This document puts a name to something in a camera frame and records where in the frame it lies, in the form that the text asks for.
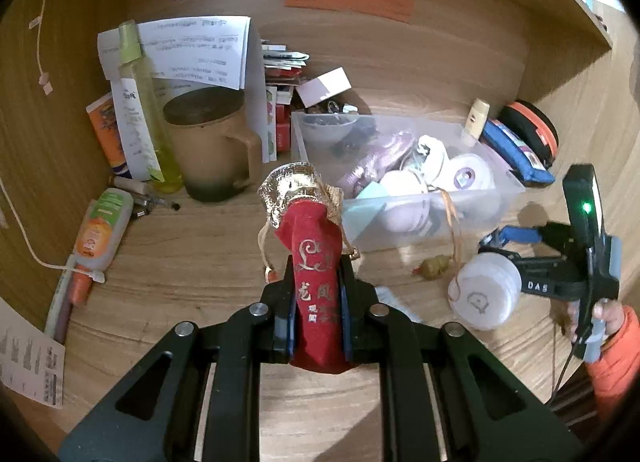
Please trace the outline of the person's right hand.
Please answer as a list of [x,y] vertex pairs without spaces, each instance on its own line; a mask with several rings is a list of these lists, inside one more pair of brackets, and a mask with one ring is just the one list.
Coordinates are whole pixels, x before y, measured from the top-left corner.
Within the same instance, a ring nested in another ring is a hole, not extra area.
[[[576,330],[578,326],[579,303],[567,303],[566,310],[570,324],[566,328],[565,335],[574,343],[577,339]],[[592,317],[604,321],[605,334],[610,337],[620,331],[620,328],[625,322],[624,305],[618,300],[602,299],[594,304]]]

